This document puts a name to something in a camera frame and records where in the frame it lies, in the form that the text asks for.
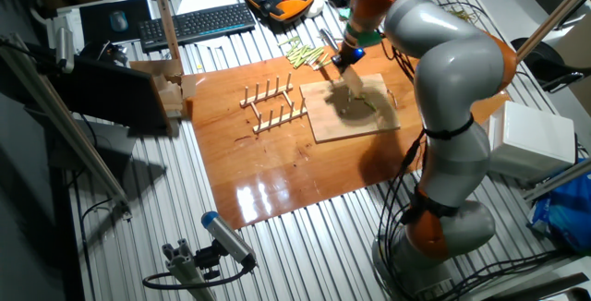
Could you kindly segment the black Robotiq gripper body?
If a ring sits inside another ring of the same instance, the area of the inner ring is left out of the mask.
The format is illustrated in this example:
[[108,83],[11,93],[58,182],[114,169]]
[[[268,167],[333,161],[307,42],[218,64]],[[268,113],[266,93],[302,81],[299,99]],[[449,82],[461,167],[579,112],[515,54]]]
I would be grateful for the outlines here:
[[349,45],[344,45],[341,50],[333,57],[338,58],[343,61],[344,66],[353,65],[358,62],[361,58],[366,55],[366,52],[363,48],[360,47],[350,47]]

